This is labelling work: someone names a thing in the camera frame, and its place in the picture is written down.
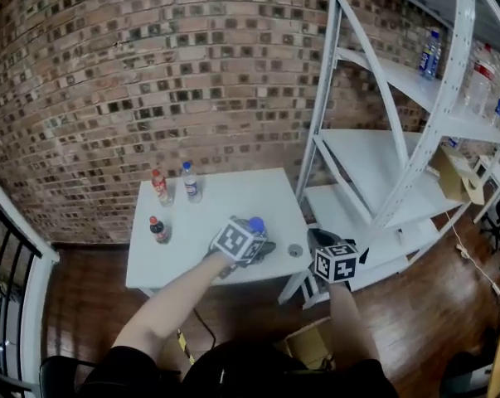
white table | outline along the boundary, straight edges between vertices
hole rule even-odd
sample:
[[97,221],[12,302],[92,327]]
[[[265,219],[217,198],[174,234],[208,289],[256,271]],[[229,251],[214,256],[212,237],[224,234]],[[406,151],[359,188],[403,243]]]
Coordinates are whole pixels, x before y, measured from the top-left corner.
[[[159,289],[188,271],[201,261],[230,216],[260,216],[269,240],[277,247],[260,264],[239,267],[225,279],[216,278],[213,284],[272,279],[308,268],[308,228],[283,168],[211,174],[200,176],[198,181],[203,198],[199,203],[190,203],[182,179],[169,179],[168,187],[175,193],[169,208],[161,206],[151,182],[141,183],[133,218],[127,287],[151,295],[151,289]],[[167,244],[154,239],[149,229],[150,216],[170,226],[172,237]],[[300,256],[290,256],[288,248],[292,244],[301,246]]]
[[[478,170],[482,167],[483,169],[488,169],[491,165],[491,159],[489,159],[486,155],[480,155],[478,157],[478,161],[476,162],[476,166],[474,167],[474,171],[478,172]],[[491,171],[490,179],[496,184],[497,188],[493,195],[489,198],[486,204],[483,206],[482,210],[474,217],[473,223],[478,223],[483,214],[485,214],[491,206],[497,204],[498,199],[500,199],[500,164],[496,163]]]

blue bottle cap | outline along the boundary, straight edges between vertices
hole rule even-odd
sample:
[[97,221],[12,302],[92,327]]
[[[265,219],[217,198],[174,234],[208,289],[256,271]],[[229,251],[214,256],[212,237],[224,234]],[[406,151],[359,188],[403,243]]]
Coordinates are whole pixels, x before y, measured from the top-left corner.
[[265,222],[263,221],[262,218],[259,218],[258,216],[250,218],[248,220],[248,226],[250,227],[251,230],[257,231],[258,233],[265,232]]

white cable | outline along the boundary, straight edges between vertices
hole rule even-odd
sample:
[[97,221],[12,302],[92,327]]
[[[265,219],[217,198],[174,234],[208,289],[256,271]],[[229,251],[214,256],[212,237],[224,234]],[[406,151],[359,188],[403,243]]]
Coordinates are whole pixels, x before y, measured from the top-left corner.
[[[445,212],[445,215],[447,216],[447,218],[450,221],[449,214],[447,212]],[[459,243],[456,245],[456,249],[459,250],[459,253],[462,255],[462,258],[465,258],[466,260],[471,260],[471,262],[474,264],[474,266],[480,271],[480,273],[482,273],[483,277],[485,277],[489,281],[489,283],[491,283],[491,286],[493,287],[493,290],[495,291],[495,294],[499,295],[500,294],[500,288],[497,286],[497,284],[495,282],[493,282],[489,278],[489,276],[487,274],[485,274],[483,272],[483,270],[480,267],[478,267],[478,264],[476,264],[476,261],[473,260],[473,258],[471,258],[471,255],[468,254],[468,251],[465,248],[464,244],[462,243],[461,237],[459,237],[459,234],[456,231],[456,229],[454,228],[454,225],[452,225],[452,230],[453,230],[454,234],[456,235],[456,238],[458,239]]]

shelf post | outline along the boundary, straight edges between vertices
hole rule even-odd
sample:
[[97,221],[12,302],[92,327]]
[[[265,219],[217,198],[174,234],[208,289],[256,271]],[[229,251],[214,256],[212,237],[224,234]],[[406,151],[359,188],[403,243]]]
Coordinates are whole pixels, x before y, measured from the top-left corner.
[[308,130],[307,146],[305,147],[299,180],[296,186],[296,198],[299,202],[303,200],[303,192],[307,186],[308,175],[313,166],[314,154],[316,153],[316,143],[313,138],[315,135],[318,135],[320,128],[322,128],[323,118],[325,117],[329,89],[333,80],[334,61],[336,59],[341,22],[342,9],[337,5],[337,0],[329,0],[325,46],[323,48],[322,66],[319,71],[318,91],[316,92],[313,117],[310,129]]

wrist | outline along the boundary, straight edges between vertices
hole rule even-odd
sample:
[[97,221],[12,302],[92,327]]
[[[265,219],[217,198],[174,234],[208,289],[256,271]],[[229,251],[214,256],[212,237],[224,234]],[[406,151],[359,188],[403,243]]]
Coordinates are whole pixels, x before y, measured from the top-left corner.
[[235,260],[224,254],[221,250],[217,250],[208,256],[208,259],[213,259],[221,269],[231,267]]
[[345,282],[330,283],[328,285],[328,291],[330,294],[351,294]]

